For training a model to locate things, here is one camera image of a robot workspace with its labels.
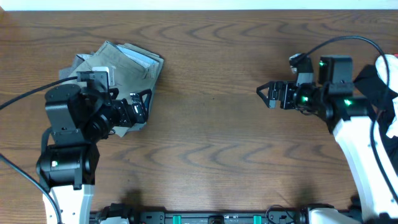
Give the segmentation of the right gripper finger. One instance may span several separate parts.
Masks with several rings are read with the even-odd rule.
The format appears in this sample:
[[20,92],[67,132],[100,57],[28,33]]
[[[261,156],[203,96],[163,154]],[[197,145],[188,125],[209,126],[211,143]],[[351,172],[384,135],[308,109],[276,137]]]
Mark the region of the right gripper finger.
[[274,109],[279,101],[279,90],[268,90],[266,100],[268,108]]
[[269,90],[269,88],[272,86],[273,82],[267,82],[259,87],[256,88],[256,93],[257,95],[261,98],[261,100],[267,104],[267,92]]

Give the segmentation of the white printed t-shirt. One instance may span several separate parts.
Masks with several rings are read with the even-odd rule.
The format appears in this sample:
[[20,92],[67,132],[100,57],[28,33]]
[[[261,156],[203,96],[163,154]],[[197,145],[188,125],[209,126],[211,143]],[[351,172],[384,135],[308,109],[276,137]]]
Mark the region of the white printed t-shirt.
[[392,109],[389,109],[389,111],[393,112],[393,114],[386,136],[392,139],[393,137],[397,137],[397,57],[391,54],[386,54],[385,57],[388,62],[389,75],[387,74],[386,64],[382,56],[376,59],[375,66],[378,77],[389,87],[391,98],[389,102],[392,103]]

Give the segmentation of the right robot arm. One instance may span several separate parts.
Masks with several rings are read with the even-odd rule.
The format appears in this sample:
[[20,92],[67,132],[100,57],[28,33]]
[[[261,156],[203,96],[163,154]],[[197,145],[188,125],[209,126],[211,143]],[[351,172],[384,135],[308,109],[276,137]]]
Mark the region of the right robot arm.
[[324,55],[319,76],[310,58],[296,54],[293,81],[257,88],[268,108],[318,116],[345,155],[358,196],[339,211],[327,204],[288,213],[291,223],[397,222],[397,56],[383,55],[353,77],[347,55]]

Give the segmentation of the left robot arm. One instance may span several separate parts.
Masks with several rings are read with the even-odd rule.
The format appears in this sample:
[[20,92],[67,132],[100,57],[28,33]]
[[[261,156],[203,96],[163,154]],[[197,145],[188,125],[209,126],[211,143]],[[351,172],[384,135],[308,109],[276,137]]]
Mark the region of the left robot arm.
[[100,153],[97,142],[116,127],[143,124],[149,116],[152,90],[117,98],[116,88],[65,84],[45,94],[51,127],[42,136],[36,169],[40,184],[56,207],[48,223],[89,223]]

